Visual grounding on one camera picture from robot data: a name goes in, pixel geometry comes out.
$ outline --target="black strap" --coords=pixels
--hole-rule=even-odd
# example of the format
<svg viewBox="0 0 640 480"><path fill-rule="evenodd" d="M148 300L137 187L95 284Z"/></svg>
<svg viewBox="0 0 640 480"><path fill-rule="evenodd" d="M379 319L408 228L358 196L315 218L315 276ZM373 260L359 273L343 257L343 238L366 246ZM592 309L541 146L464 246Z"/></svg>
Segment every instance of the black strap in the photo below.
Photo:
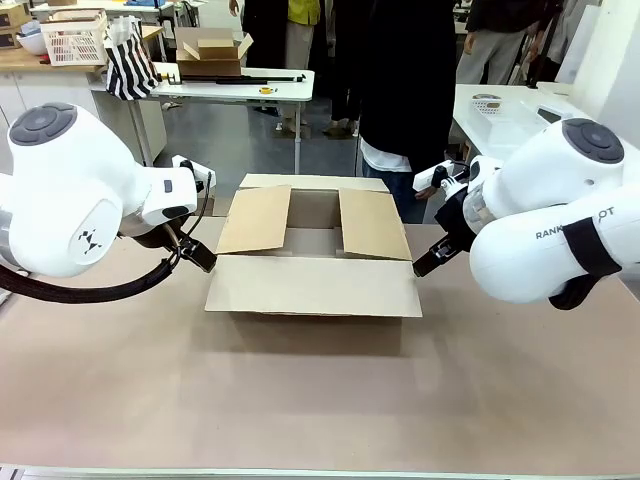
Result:
<svg viewBox="0 0 640 480"><path fill-rule="evenodd" d="M173 271L169 260L162 260L152 271L129 283L104 288L71 288L23 277L0 265L0 288L19 295L56 303L102 303L132 297L155 287Z"/></svg>
<svg viewBox="0 0 640 480"><path fill-rule="evenodd" d="M622 270L607 249L593 223L593 218L584 218L562 227L571 253L580 266L590 275L602 278Z"/></svg>

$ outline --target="white pillar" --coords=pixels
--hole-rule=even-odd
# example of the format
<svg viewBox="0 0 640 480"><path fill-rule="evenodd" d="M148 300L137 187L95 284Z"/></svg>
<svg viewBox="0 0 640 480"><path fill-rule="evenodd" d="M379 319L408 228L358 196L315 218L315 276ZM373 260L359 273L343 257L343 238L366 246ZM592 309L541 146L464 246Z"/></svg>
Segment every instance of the white pillar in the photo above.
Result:
<svg viewBox="0 0 640 480"><path fill-rule="evenodd" d="M571 100L640 148L640 0L604 0Z"/></svg>

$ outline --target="gray pants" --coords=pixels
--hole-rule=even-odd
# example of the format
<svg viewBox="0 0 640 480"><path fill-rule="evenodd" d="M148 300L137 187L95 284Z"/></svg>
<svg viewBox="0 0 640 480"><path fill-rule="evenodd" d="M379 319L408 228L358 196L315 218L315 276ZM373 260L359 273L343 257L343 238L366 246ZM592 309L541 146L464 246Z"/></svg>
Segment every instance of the gray pants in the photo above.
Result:
<svg viewBox="0 0 640 480"><path fill-rule="evenodd" d="M309 68L309 55L313 41L313 26L287 22L287 43L284 68L292 70L306 70ZM291 122L296 116L296 107L286 105L282 107L282 117Z"/></svg>
<svg viewBox="0 0 640 480"><path fill-rule="evenodd" d="M482 80L484 66L489 64L489 85L506 85L518 55L525 32L498 33L490 30L476 32L471 55L462 54L456 82L477 85Z"/></svg>

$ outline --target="robot logo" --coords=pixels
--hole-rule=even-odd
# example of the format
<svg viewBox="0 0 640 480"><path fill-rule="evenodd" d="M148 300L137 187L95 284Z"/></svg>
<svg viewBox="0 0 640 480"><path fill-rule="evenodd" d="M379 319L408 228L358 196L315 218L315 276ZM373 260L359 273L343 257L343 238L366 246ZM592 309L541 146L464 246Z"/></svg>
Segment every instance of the robot logo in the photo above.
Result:
<svg viewBox="0 0 640 480"><path fill-rule="evenodd" d="M96 232L96 229L94 228L93 230L91 230L91 232L89 232L88 230L85 230L80 235L78 235L78 240L81 240L82 238L86 239L87 245L89 246L89 248L87 248L87 250L84 252L85 255L96 247L102 248L102 245L92 242L93 234L95 232Z"/></svg>

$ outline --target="beige pants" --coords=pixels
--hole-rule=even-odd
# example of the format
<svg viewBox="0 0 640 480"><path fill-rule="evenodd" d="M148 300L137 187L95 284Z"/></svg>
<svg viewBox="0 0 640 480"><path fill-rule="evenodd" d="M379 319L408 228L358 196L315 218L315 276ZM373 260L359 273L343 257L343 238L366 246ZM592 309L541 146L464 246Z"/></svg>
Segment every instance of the beige pants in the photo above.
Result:
<svg viewBox="0 0 640 480"><path fill-rule="evenodd" d="M299 23L288 21L284 68L292 70L306 70L309 68L312 41L312 25L300 25ZM295 116L295 106L287 105L282 107L282 118L284 120L292 122Z"/></svg>

